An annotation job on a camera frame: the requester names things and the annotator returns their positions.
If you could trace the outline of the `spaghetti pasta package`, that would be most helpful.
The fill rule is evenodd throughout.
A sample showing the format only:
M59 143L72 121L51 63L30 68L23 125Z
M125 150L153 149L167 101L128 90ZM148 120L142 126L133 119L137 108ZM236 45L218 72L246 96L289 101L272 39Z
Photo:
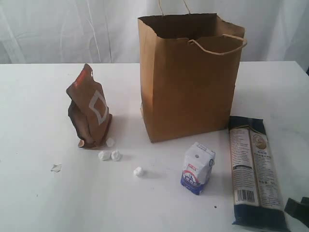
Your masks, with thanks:
M228 123L234 224L287 232L280 188L262 119L231 116Z

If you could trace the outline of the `white blue salt packet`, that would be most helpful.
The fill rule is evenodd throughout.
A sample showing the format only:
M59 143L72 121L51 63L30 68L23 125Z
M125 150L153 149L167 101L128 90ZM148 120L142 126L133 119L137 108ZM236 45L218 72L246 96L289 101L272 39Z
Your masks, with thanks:
M199 195L208 183L215 161L215 152L195 142L185 152L181 184Z

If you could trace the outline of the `brown paper bag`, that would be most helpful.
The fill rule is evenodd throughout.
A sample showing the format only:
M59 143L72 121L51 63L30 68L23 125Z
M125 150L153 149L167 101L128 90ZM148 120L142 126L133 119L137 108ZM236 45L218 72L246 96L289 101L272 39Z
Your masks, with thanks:
M245 28L218 14L138 18L141 112L151 142L225 129Z

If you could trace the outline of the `brown orange snack pouch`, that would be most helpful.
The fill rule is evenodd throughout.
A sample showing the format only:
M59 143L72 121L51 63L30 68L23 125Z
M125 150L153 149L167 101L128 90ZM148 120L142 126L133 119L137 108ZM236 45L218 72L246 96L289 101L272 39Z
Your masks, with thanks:
M66 89L71 102L68 116L83 148L95 148L106 141L112 114L106 103L102 85L94 80L93 70L85 64L75 81Z

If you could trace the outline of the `white crumpled ball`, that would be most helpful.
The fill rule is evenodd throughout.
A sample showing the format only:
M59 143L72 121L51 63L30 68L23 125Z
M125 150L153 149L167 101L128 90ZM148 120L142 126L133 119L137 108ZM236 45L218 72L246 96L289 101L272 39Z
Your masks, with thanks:
M142 167L139 166L133 171L133 174L136 177L142 177L144 175L144 170Z
M105 142L107 147L113 147L115 145L115 140L111 137L109 137Z
M106 161L111 158L111 151L109 150L102 150L98 153L98 158L100 161Z
M122 155L118 150L115 150L111 153L112 161L119 161L121 159Z

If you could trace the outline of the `white backdrop curtain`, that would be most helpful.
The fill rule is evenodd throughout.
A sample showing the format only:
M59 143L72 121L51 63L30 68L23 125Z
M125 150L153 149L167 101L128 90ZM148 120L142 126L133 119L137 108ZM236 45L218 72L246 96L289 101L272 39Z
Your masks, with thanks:
M243 61L309 65L306 0L3 0L0 61L137 63L138 17L188 12L244 27Z

